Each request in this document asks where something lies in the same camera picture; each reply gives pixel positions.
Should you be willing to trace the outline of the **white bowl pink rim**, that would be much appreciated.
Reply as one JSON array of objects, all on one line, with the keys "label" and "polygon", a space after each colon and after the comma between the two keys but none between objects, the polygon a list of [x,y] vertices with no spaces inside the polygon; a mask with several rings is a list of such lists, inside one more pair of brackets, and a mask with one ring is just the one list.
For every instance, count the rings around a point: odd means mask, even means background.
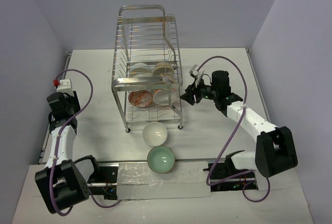
[{"label": "white bowl pink rim", "polygon": [[[177,99],[177,94],[174,90],[171,90],[170,103],[174,103]],[[165,89],[155,91],[153,95],[153,102],[160,106],[166,106],[169,104],[169,93]]]}]

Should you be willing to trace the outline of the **white bowl beige outside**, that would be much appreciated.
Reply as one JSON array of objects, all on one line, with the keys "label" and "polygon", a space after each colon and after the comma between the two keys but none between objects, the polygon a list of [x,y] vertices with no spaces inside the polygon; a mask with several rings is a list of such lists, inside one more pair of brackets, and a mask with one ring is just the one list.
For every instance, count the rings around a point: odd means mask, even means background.
[{"label": "white bowl beige outside", "polygon": [[153,76],[160,76],[161,74],[168,74],[171,77],[175,75],[173,65],[169,62],[159,62],[153,69]]}]

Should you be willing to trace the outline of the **steel two-tier dish rack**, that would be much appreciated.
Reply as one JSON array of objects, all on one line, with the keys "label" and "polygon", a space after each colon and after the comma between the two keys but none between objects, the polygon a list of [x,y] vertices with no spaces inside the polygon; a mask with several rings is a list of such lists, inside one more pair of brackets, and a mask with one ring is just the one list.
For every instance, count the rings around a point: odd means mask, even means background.
[{"label": "steel two-tier dish rack", "polygon": [[[162,61],[173,65],[173,77],[168,74],[153,76],[154,67]],[[151,73],[130,78],[130,66],[140,62],[150,66]],[[181,130],[182,85],[182,61],[175,16],[167,14],[164,7],[158,4],[122,6],[117,18],[111,90],[126,132],[129,133],[135,125],[146,125],[149,122],[175,124]],[[152,101],[149,106],[139,108],[128,101],[132,91],[147,90],[153,96],[160,89],[169,93],[169,104],[166,106]],[[177,94],[172,104],[171,90]]]}]

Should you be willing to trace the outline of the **red patterned bowl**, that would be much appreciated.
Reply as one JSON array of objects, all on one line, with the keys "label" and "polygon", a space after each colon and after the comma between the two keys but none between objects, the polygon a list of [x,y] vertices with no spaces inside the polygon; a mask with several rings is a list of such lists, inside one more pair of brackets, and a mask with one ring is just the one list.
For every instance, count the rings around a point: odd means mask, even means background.
[{"label": "red patterned bowl", "polygon": [[128,101],[135,107],[144,108],[152,103],[153,96],[147,90],[132,91],[128,96]]}]

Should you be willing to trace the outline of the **pale green bowl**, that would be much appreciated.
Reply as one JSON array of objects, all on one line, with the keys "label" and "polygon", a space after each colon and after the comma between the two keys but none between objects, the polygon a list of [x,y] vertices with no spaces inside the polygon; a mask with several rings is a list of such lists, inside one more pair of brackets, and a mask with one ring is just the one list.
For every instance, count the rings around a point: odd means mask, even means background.
[{"label": "pale green bowl", "polygon": [[159,174],[168,173],[172,170],[175,163],[173,151],[166,146],[154,147],[147,155],[149,168]]}]

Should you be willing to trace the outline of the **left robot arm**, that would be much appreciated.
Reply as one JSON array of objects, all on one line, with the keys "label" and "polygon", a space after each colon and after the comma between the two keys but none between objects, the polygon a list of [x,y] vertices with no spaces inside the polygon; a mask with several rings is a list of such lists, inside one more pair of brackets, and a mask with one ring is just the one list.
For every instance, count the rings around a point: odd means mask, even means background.
[{"label": "left robot arm", "polygon": [[82,112],[77,93],[59,91],[49,95],[47,102],[52,146],[45,168],[35,174],[35,182],[48,211],[66,216],[74,205],[89,198],[87,182],[97,181],[101,168],[92,155],[73,160],[76,116]]}]

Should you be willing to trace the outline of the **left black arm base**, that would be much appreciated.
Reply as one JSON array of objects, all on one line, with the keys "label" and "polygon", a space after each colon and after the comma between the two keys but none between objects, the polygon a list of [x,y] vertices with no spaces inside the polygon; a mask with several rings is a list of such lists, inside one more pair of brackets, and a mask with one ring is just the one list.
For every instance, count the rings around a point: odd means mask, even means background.
[{"label": "left black arm base", "polygon": [[105,200],[118,200],[117,197],[118,166],[99,166],[99,171],[88,179],[89,189],[93,195]]}]

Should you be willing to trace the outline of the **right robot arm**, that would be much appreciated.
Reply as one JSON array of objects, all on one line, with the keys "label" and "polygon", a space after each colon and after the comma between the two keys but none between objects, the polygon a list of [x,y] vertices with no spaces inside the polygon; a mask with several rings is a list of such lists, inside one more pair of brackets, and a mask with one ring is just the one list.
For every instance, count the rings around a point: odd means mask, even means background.
[{"label": "right robot arm", "polygon": [[227,71],[214,71],[210,85],[204,83],[203,73],[195,68],[190,75],[194,82],[180,98],[190,105],[198,104],[202,99],[212,100],[217,110],[235,121],[256,143],[254,152],[236,151],[226,156],[225,171],[229,177],[236,178],[243,170],[252,170],[269,178],[298,165],[291,130],[277,127],[249,108],[231,91]]}]

